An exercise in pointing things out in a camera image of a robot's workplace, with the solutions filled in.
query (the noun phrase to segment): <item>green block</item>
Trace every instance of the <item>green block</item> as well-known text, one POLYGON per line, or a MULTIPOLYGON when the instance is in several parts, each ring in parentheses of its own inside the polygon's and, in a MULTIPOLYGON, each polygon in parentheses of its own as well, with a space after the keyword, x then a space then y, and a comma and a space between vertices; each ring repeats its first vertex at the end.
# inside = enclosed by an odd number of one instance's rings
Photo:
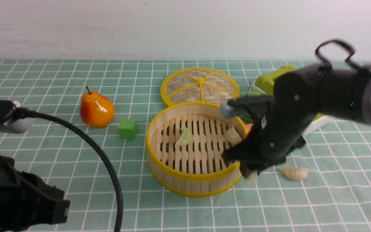
POLYGON ((118 127, 119 137, 122 139, 133 140, 137 134, 137 121, 134 119, 123 119, 118 127))

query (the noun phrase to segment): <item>bamboo steamer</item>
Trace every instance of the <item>bamboo steamer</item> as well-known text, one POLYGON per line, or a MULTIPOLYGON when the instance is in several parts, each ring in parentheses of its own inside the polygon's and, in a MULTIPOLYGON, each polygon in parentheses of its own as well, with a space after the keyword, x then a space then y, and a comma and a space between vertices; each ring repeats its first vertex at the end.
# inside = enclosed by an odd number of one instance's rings
POLYGON ((161 98, 166 107, 184 102, 220 104, 240 96, 240 88, 224 72, 195 67, 169 75, 161 85, 161 98))
POLYGON ((231 146, 225 135, 233 126, 244 139, 244 123, 237 117, 223 118, 218 104, 186 102, 166 108, 153 119, 146 134, 151 173, 165 188, 187 197, 227 191, 241 177, 238 163, 226 166, 221 158, 231 146), (193 133, 193 142, 174 147, 184 125, 193 133))

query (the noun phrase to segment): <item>black robotic arm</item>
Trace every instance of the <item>black robotic arm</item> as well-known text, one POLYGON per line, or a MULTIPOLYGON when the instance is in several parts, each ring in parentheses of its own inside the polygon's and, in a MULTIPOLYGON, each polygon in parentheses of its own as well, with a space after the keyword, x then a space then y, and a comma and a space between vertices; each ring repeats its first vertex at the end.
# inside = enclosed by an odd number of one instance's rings
POLYGON ((288 72, 274 81, 274 95, 232 99, 221 104, 225 118, 249 114, 256 121, 246 139, 225 150, 225 163, 240 161, 244 177, 277 164, 305 144, 305 129, 318 113, 371 125, 371 65, 351 60, 355 53, 346 42, 330 40, 315 51, 321 63, 288 72), (336 43, 349 52, 350 69, 334 69, 319 49, 336 43))
MULTIPOLYGON (((117 198, 115 232, 122 224, 123 198, 117 174, 104 151, 79 128, 43 113, 18 107, 14 102, 0 100, 0 132, 23 133, 31 125, 28 119, 40 118, 65 126, 83 138, 103 160, 117 198)), ((55 225, 67 221, 70 201, 64 199, 64 191, 46 185, 32 173, 19 172, 14 168, 14 159, 0 156, 0 232, 25 231, 38 224, 55 225)))

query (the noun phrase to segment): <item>yellow rim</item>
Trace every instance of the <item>yellow rim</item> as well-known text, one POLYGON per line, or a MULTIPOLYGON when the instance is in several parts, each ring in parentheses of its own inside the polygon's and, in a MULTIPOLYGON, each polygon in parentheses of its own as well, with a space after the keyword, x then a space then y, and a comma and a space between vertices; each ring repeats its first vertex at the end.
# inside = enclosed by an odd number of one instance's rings
POLYGON ((162 85, 161 85, 161 89, 160 89, 160 92, 161 92, 161 98, 162 98, 162 101, 164 103, 164 105, 166 107, 170 107, 170 106, 173 106, 175 105, 171 100, 170 100, 170 96, 173 95, 173 94, 176 94, 178 93, 179 91, 182 91, 183 89, 185 88, 188 88, 192 85, 199 85, 200 87, 200 90, 201 90, 201 99, 202 99, 202 102, 204 102, 204 96, 203 96, 203 85, 207 85, 207 86, 211 86, 213 88, 218 88, 222 91, 225 91, 225 92, 229 92, 229 93, 233 93, 234 94, 234 97, 239 97, 240 96, 240 88, 237 84, 237 82, 229 75, 225 74, 224 72, 221 72, 221 71, 218 71, 218 70, 215 70, 215 69, 209 69, 209 68, 199 68, 199 67, 194 67, 194 68, 186 68, 186 69, 181 69, 181 70, 178 70, 177 72, 173 72, 172 74, 170 74, 167 78, 165 78, 165 80, 163 81, 162 85), (206 83, 206 82, 199 82, 196 78, 193 78, 189 75, 186 75, 186 74, 183 74, 182 72, 184 71, 188 71, 188 70, 194 70, 194 69, 199 69, 199 70, 206 70, 206 71, 211 71, 212 73, 210 73, 209 75, 205 76, 203 78, 203 81, 206 80, 207 78, 209 78, 211 75, 213 74, 220 74, 222 76, 224 76, 225 78, 227 78, 230 83, 233 85, 233 88, 234 88, 234 92, 231 92, 231 91, 228 91, 224 88, 221 88, 221 87, 217 87, 215 85, 211 85, 209 83, 206 83), (174 93, 170 94, 170 95, 167 95, 167 92, 166 92, 166 88, 167 88, 167 84, 168 82, 171 80, 171 78, 173 78, 175 75, 183 75, 185 77, 188 77, 190 79, 192 79, 193 81, 195 81, 195 83, 193 84, 190 84, 190 85, 187 85, 187 86, 184 86, 183 88, 175 91, 174 93))
MULTIPOLYGON (((153 162, 157 165, 157 167, 159 167, 159 169, 161 169, 161 171, 163 171, 164 173, 166 173, 166 174, 168 174, 170 176, 173 176, 175 178, 182 179, 182 180, 185 180, 185 181, 195 181, 196 179, 198 179, 199 182, 206 182, 206 181, 212 181, 212 180, 220 179, 220 178, 223 178, 225 176, 230 175, 234 170, 236 170, 236 169, 238 169, 240 167, 240 165, 238 163, 233 163, 232 165, 228 166, 227 168, 225 168, 225 169, 223 169, 221 171, 215 172, 215 173, 208 173, 208 174, 183 173, 183 172, 180 172, 180 171, 171 169, 169 166, 163 164, 157 158, 157 156, 154 153, 154 151, 151 149, 151 144, 150 144, 150 136, 151 136, 150 135, 150 130, 153 127, 153 125, 156 122, 156 120, 159 117, 161 117, 162 114, 164 114, 165 112, 167 112, 169 110, 172 110, 172 109, 174 109, 176 107, 187 106, 187 105, 192 105, 192 104, 200 104, 200 105, 206 105, 206 106, 212 106, 212 107, 218 107, 218 108, 220 107, 219 105, 214 104, 214 103, 196 101, 196 102, 180 103, 180 104, 176 104, 174 106, 171 106, 171 107, 168 107, 168 108, 164 109, 156 117, 153 118, 153 120, 151 121, 150 125, 148 126, 147 134, 146 134, 146 147, 147 147, 148 154, 152 158, 153 162)), ((242 127, 244 129, 244 133, 247 134, 247 128, 246 128, 245 124, 243 123, 243 121, 240 118, 238 118, 238 117, 237 117, 237 120, 242 125, 242 127)))
POLYGON ((151 171, 151 174, 154 176, 154 178, 162 185, 164 186, 164 188, 172 191, 173 193, 176 193, 176 194, 179 194, 179 195, 183 195, 183 196, 186 196, 186 197, 212 197, 212 196, 215 196, 215 195, 218 195, 218 194, 221 194, 221 193, 224 193, 225 191, 227 191, 229 188, 233 187, 235 184, 237 184, 237 182, 240 180, 241 178, 241 175, 239 175, 231 184, 229 185, 226 185, 224 186, 223 188, 220 188, 216 191, 210 191, 210 192, 188 192, 188 191, 182 191, 182 190, 179 190, 177 188, 173 188, 169 185, 167 185, 164 181, 162 181, 162 179, 160 179, 156 173, 154 172, 154 170, 151 168, 151 165, 150 163, 148 163, 148 167, 151 171))

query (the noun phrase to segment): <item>cable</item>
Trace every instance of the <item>cable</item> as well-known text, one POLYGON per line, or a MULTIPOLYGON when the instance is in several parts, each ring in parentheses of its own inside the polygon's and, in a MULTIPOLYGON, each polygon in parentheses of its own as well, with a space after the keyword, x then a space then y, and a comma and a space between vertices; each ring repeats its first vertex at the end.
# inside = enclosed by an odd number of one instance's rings
POLYGON ((100 146, 92 138, 90 138, 87 134, 85 134, 82 130, 80 130, 78 127, 72 125, 71 123, 63 119, 60 119, 60 118, 57 118, 55 116, 51 116, 45 113, 38 113, 36 111, 28 110, 27 108, 17 108, 15 114, 16 114, 16 118, 19 118, 19 119, 39 118, 39 119, 45 119, 45 120, 63 125, 66 128, 72 130, 75 134, 79 135, 88 144, 90 144, 92 148, 94 148, 94 150, 100 156, 101 160, 104 162, 109 172, 109 176, 111 177, 112 184, 114 185, 116 198, 117 198, 117 220, 115 221, 114 232, 120 232, 121 225, 122 225, 122 213, 124 209, 121 185, 119 183, 118 176, 117 176, 117 173, 115 172, 114 167, 112 167, 111 162, 109 161, 104 151, 100 148, 100 146))

